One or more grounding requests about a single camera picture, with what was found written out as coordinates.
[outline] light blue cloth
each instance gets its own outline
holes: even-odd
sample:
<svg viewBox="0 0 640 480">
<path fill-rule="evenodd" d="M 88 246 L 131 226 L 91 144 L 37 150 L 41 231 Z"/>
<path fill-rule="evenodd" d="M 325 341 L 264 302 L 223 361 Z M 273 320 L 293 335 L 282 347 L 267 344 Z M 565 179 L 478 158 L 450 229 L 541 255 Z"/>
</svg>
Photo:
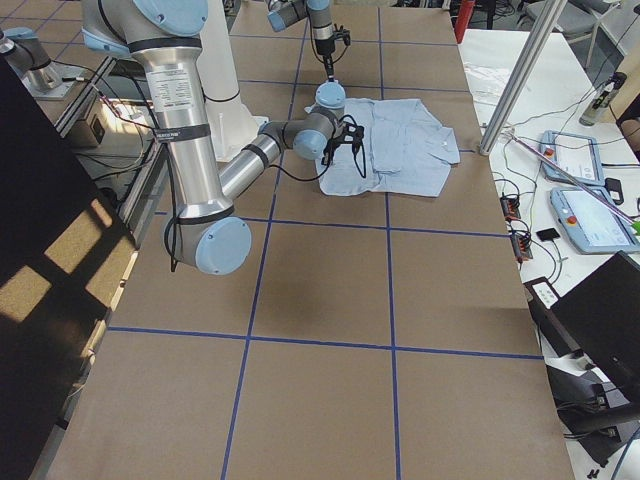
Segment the light blue cloth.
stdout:
<svg viewBox="0 0 640 480">
<path fill-rule="evenodd" d="M 345 113 L 365 127 L 367 178 L 358 174 L 351 146 L 343 145 L 320 178 L 326 195 L 372 191 L 437 197 L 451 165 L 460 162 L 453 130 L 443 127 L 420 100 L 347 99 Z M 357 161 L 362 169 L 361 153 Z M 320 160 L 316 169 L 325 169 Z"/>
</svg>

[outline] white chair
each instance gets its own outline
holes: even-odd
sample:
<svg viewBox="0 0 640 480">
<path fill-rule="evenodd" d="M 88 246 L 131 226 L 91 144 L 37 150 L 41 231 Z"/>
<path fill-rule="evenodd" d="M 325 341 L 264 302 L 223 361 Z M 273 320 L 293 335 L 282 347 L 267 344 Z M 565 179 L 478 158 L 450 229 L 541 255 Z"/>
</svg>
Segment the white chair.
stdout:
<svg viewBox="0 0 640 480">
<path fill-rule="evenodd" d="M 558 18 L 555 30 L 562 33 L 568 43 L 591 39 L 584 66 L 589 68 L 593 46 L 602 20 L 614 9 L 620 7 L 621 0 L 569 0 L 569 2 Z M 527 5 L 524 14 L 518 20 L 518 29 L 521 29 L 527 21 L 535 22 L 542 13 L 544 4 L 545 2 L 537 2 Z"/>
</svg>

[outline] red pole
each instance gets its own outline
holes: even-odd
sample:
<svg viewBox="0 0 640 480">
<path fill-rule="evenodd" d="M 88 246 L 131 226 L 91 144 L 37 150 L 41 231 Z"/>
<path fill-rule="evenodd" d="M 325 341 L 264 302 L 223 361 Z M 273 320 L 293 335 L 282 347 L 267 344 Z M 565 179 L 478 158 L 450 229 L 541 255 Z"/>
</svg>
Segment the red pole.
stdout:
<svg viewBox="0 0 640 480">
<path fill-rule="evenodd" d="M 462 3 L 460 4 L 460 11 L 458 12 L 458 18 L 456 19 L 456 26 L 453 29 L 456 34 L 456 42 L 459 44 L 462 43 L 464 32 L 469 26 L 469 20 L 471 20 L 473 7 L 475 7 L 475 5 L 475 0 L 462 0 Z"/>
</svg>

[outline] black monitor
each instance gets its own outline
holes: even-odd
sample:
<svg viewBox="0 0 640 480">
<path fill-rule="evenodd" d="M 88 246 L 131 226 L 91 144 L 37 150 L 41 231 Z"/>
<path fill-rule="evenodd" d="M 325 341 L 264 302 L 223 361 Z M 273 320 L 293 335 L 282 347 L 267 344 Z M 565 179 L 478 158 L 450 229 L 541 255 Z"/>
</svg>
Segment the black monitor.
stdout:
<svg viewBox="0 0 640 480">
<path fill-rule="evenodd" d="M 640 402 L 640 266 L 618 252 L 551 310 L 625 397 Z"/>
</svg>

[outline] white table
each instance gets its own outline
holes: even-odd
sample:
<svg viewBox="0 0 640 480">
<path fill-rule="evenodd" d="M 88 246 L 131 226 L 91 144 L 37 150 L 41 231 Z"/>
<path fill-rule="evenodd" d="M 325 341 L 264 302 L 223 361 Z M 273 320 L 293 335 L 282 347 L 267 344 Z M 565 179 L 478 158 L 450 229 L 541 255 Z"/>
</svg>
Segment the white table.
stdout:
<svg viewBox="0 0 640 480">
<path fill-rule="evenodd" d="M 480 125 L 489 122 L 499 98 L 500 86 L 506 82 L 526 38 L 526 32 L 511 31 L 469 30 L 465 34 L 464 42 L 460 45 L 460 54 L 465 63 L 467 80 L 474 96 L 474 106 Z M 509 124 L 515 126 L 516 135 L 535 140 L 539 140 L 545 130 L 563 130 L 590 135 L 601 143 L 599 148 L 603 163 L 637 163 L 633 152 L 624 140 L 604 144 L 622 139 L 622 134 L 615 124 L 599 123 L 593 127 L 585 127 L 578 123 L 579 116 L 593 96 L 594 89 L 591 82 L 569 45 L 561 34 L 552 34 L 509 117 Z M 573 106 L 566 112 L 545 115 L 523 125 L 516 125 L 535 115 L 565 110 L 581 99 L 583 101 L 579 106 Z M 500 138 L 490 155 L 492 170 L 497 172 L 495 177 L 501 178 L 501 175 L 504 175 L 504 178 L 515 182 L 522 192 L 532 191 L 532 182 L 513 174 L 506 168 L 505 154 L 512 170 L 534 179 L 538 171 L 538 161 L 514 142 L 506 146 L 505 144 L 506 138 Z M 636 198 L 640 197 L 640 168 L 606 168 L 605 176 L 618 178 L 622 182 L 625 202 L 621 209 L 629 215 L 637 215 Z M 502 191 L 503 184 L 504 182 L 496 184 L 499 192 Z M 535 196 L 526 194 L 521 198 L 521 214 L 532 232 L 554 227 L 563 235 L 549 201 L 549 191 L 558 185 L 545 180 L 541 173 L 537 178 Z M 512 193 L 515 189 L 506 185 L 505 191 Z M 610 257 L 610 255 L 581 255 L 564 239 L 564 235 L 556 240 L 556 245 L 562 257 L 566 258 L 563 261 L 562 275 L 554 284 L 561 295 L 571 290 Z M 553 255 L 557 255 L 551 245 L 545 246 Z M 534 259 L 524 262 L 522 266 L 523 282 L 540 276 L 549 276 L 553 269 L 551 258 L 540 247 L 533 245 L 532 251 Z M 640 255 L 636 254 L 632 257 L 640 262 Z M 546 350 L 545 356 L 547 353 L 552 356 L 550 349 Z M 592 468 L 596 468 L 595 462 L 578 442 L 568 441 L 567 448 L 572 457 L 576 479 L 584 479 Z M 611 457 L 607 468 L 601 469 L 599 480 L 611 478 L 620 454 L 621 450 Z M 625 459 L 618 474 L 618 480 L 622 479 L 640 479 L 640 442 L 632 446 Z"/>
</svg>

